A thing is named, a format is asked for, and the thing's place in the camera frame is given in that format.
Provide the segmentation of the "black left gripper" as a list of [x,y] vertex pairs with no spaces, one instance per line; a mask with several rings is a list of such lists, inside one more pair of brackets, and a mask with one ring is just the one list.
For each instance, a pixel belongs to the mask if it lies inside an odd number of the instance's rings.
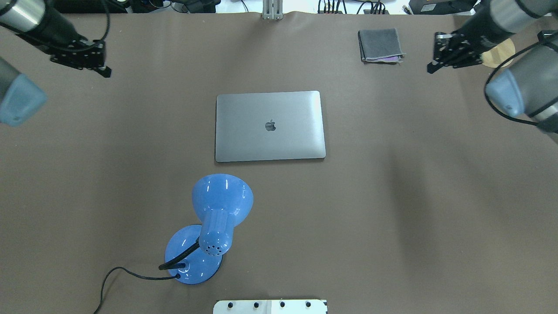
[[94,70],[104,78],[110,78],[112,69],[106,66],[106,42],[94,40],[92,45],[82,48],[55,49],[50,61],[73,69]]

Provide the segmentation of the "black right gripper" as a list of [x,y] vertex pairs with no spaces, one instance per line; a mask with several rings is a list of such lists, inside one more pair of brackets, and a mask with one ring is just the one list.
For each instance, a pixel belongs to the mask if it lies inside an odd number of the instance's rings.
[[426,66],[427,73],[434,74],[439,69],[454,69],[480,65],[484,51],[482,35],[461,32],[434,34],[433,61]]

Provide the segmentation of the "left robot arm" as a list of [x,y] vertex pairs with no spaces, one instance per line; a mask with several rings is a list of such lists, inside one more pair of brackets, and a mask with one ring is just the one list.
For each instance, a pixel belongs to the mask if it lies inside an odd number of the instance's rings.
[[[106,66],[106,37],[110,13],[106,15],[104,35],[89,40],[46,0],[3,0],[1,26],[13,32],[50,57],[50,61],[77,70],[92,70],[104,78],[112,75]],[[0,121],[16,127],[31,118],[47,101],[46,93],[28,76],[5,59],[0,60]]]

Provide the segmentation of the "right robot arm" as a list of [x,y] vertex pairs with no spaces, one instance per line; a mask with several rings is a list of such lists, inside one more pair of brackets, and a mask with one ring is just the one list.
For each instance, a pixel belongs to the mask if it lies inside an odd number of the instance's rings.
[[[443,67],[454,69],[479,65],[483,52],[531,26],[542,16],[557,13],[555,0],[486,0],[458,30],[434,34],[432,74]],[[497,66],[484,86],[484,97],[498,115],[556,135],[557,34],[516,52],[507,69]]]

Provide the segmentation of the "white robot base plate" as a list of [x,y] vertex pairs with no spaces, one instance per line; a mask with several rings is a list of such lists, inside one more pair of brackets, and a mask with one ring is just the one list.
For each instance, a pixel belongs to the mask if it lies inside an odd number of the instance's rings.
[[326,300],[267,299],[220,300],[213,306],[214,314],[327,314]]

